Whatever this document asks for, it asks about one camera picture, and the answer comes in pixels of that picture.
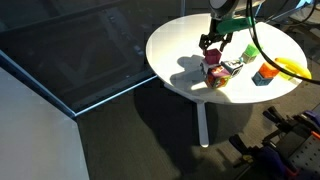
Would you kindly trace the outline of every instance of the gray floor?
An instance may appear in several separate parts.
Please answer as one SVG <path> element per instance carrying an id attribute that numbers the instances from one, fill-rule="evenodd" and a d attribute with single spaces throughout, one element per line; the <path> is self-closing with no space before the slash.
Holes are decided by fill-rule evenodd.
<path id="1" fill-rule="evenodd" d="M 308 63 L 313 78 L 320 79 L 319 65 Z M 238 133 L 246 145 L 260 144 L 275 130 L 263 118 L 263 110 L 274 105 L 282 114 L 294 115 L 313 109 L 320 102 L 319 92 L 320 86 L 303 82 L 289 94 L 267 102 L 208 103 L 211 145 L 201 148 L 195 104 L 155 79 L 79 117 L 90 178 L 233 179 L 244 167 L 232 168 L 240 154 L 228 138 Z"/>

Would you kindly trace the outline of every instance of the blue object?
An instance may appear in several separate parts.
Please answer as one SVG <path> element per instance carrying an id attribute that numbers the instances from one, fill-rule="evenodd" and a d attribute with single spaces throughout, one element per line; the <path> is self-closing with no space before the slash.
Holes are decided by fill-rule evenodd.
<path id="1" fill-rule="evenodd" d="M 252 80 L 256 86 L 266 86 L 268 85 L 273 78 L 264 78 L 261 76 L 259 72 L 256 72 L 256 74 L 252 77 Z"/>

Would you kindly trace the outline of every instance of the table leg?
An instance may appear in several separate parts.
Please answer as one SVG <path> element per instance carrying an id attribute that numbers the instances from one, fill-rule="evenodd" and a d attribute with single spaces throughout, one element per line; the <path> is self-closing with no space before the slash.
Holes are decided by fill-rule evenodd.
<path id="1" fill-rule="evenodd" d="M 209 146 L 207 117 L 204 102 L 197 102 L 199 140 L 202 147 Z"/>
<path id="2" fill-rule="evenodd" d="M 207 127 L 207 117 L 206 117 L 206 109 L 205 102 L 202 100 L 195 100 L 190 96 L 184 95 L 183 93 L 179 93 L 177 90 L 172 88 L 167 83 L 164 83 L 164 87 L 170 89 L 173 92 L 180 94 L 181 96 L 195 102 L 197 104 L 197 113 L 198 113 L 198 128 L 199 128 L 199 141 L 202 147 L 209 146 L 209 137 L 208 137 L 208 127 Z"/>

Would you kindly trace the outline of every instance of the glass panel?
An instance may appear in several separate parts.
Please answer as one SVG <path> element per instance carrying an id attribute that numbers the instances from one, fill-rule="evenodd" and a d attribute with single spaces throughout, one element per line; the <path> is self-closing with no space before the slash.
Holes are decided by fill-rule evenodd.
<path id="1" fill-rule="evenodd" d="M 149 36 L 172 0 L 0 2 L 0 49 L 75 112 L 152 75 Z"/>

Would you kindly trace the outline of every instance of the table top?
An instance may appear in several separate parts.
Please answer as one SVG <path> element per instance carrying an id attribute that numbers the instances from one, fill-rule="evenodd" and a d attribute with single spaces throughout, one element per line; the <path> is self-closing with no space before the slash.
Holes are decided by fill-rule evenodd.
<path id="1" fill-rule="evenodd" d="M 201 73 L 204 58 L 199 40 L 209 32 L 210 14 L 197 14 L 172 20 L 159 27 L 149 38 L 146 56 L 151 68 L 171 89 L 191 100 L 221 104 L 255 103 L 283 96 L 295 89 L 301 80 L 290 81 L 276 76 L 267 86 L 256 86 L 252 77 L 265 60 L 258 55 L 254 62 L 245 64 L 227 86 L 208 88 Z M 286 57 L 307 67 L 300 46 L 282 31 L 265 23 L 256 25 L 258 40 L 271 58 Z M 224 48 L 221 61 L 238 59 L 252 43 L 248 29 L 234 32 L 232 42 Z M 212 44 L 209 49 L 220 47 Z"/>

